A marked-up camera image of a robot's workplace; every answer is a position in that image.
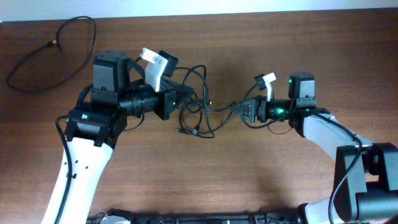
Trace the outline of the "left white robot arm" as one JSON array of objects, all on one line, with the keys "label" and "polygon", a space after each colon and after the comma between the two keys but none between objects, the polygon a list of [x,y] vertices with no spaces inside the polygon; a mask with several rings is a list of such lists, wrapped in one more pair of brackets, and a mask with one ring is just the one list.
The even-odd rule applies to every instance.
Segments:
[{"label": "left white robot arm", "polygon": [[79,95],[58,128],[63,143],[60,172],[43,223],[85,223],[101,174],[127,126],[127,118],[153,112],[168,120],[193,88],[171,81],[178,58],[147,48],[139,58],[146,68],[119,51],[98,52],[93,83]]}]

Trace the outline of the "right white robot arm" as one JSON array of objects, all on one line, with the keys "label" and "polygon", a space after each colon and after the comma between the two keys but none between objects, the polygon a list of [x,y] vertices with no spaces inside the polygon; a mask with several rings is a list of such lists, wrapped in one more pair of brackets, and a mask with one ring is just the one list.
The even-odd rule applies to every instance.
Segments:
[{"label": "right white robot arm", "polygon": [[274,98],[275,74],[258,75],[255,87],[266,96],[244,96],[231,112],[244,124],[265,128],[288,121],[301,137],[321,147],[335,162],[333,190],[326,199],[301,204],[292,213],[269,213],[267,223],[368,223],[397,218],[397,147],[376,143],[342,125],[317,106],[315,79],[310,73],[289,77],[286,99]]}]

